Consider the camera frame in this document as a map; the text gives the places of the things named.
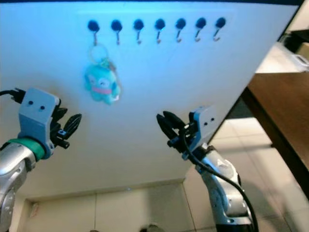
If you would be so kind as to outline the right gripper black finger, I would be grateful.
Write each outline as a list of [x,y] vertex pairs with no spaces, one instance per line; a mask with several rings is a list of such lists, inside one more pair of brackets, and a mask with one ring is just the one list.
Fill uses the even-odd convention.
[[173,130],[184,130],[187,126],[187,124],[183,122],[181,118],[170,111],[163,111],[163,117],[166,124]]
[[166,135],[166,137],[168,137],[168,139],[173,140],[178,137],[178,133],[176,132],[176,130],[173,130],[172,128],[170,128],[170,126],[168,126],[166,122],[164,121],[163,114],[157,114],[156,120],[162,132]]

